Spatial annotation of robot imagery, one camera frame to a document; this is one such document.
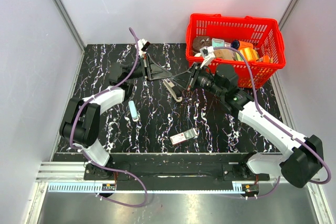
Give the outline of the cream metal stapler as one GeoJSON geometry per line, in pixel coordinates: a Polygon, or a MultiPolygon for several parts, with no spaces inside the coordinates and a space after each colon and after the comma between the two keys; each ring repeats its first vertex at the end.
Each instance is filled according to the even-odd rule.
{"type": "Polygon", "coordinates": [[[163,84],[176,102],[183,100],[182,91],[169,78],[163,79],[163,84]]]}

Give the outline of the red staple box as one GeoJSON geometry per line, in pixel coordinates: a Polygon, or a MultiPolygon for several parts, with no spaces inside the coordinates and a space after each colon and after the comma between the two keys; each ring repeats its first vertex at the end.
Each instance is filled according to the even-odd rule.
{"type": "Polygon", "coordinates": [[[195,138],[198,136],[198,130],[195,128],[189,129],[185,132],[176,134],[174,136],[170,137],[171,143],[173,145],[180,144],[182,142],[185,142],[189,139],[195,138]]]}

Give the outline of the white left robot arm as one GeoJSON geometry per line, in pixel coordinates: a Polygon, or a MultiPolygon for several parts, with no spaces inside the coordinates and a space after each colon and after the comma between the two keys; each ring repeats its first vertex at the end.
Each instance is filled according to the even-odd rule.
{"type": "Polygon", "coordinates": [[[84,99],[72,97],[69,100],[59,129],[59,134],[69,140],[72,148],[82,150],[88,160],[96,164],[95,172],[104,180],[112,177],[114,168],[108,163],[110,155],[98,140],[100,116],[130,98],[134,85],[127,80],[145,77],[154,81],[172,76],[149,55],[138,56],[133,65],[114,63],[108,74],[106,89],[84,99]]]}

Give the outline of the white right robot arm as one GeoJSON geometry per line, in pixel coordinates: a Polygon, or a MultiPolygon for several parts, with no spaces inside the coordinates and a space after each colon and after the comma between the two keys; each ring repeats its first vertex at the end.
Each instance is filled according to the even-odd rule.
{"type": "Polygon", "coordinates": [[[302,188],[323,167],[322,141],[315,135],[306,137],[296,132],[263,110],[256,99],[238,87],[233,66],[220,65],[211,74],[194,63],[172,80],[184,90],[202,88],[218,97],[225,113],[252,127],[278,149],[278,154],[247,154],[234,168],[241,178],[250,180],[258,174],[282,176],[302,188]]]}

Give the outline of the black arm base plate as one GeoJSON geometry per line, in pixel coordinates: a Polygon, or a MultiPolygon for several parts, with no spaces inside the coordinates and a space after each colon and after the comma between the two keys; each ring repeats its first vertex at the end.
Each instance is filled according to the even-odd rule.
{"type": "Polygon", "coordinates": [[[200,177],[230,180],[269,181],[267,174],[239,172],[246,153],[141,153],[112,154],[109,168],[122,169],[140,179],[154,177],[200,177]]]}

